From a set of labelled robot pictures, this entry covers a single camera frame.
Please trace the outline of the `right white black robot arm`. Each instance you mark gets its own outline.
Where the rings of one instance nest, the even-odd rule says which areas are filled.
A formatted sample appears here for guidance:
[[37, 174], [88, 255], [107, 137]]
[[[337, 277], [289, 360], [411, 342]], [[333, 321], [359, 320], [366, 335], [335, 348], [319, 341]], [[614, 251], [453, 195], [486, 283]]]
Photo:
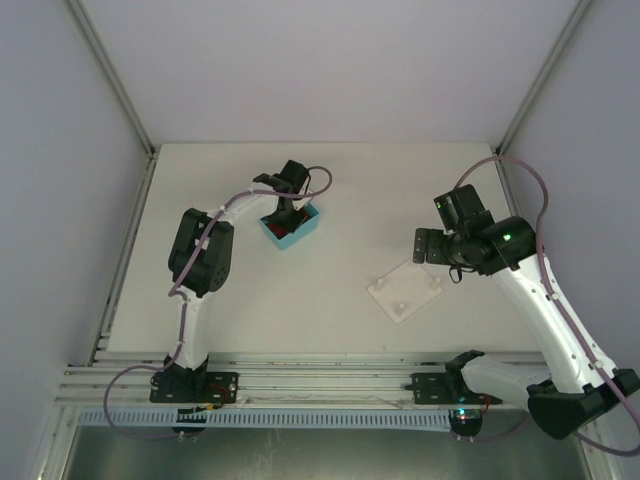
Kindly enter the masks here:
[[526, 410], [544, 433], [562, 440], [638, 392], [638, 374], [617, 367], [578, 319], [525, 219], [495, 221], [471, 185], [434, 204], [443, 227], [416, 230], [414, 263], [446, 266], [454, 282], [465, 273], [494, 280], [523, 315], [545, 365], [516, 366], [469, 350], [445, 364], [434, 387], [417, 382], [416, 402], [442, 392], [467, 406], [485, 395]]

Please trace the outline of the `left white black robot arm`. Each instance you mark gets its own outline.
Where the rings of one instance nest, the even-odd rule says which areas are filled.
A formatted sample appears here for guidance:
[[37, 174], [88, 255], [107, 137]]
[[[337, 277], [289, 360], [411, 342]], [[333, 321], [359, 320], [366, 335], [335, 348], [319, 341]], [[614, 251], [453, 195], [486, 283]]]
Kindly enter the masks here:
[[310, 204], [311, 169], [293, 160], [278, 173], [260, 174], [249, 188], [209, 211], [182, 216], [168, 259], [171, 297], [181, 300], [178, 340], [168, 365], [195, 371], [208, 361], [205, 331], [216, 293], [229, 277], [235, 227], [258, 223], [281, 249], [306, 234], [317, 219]]

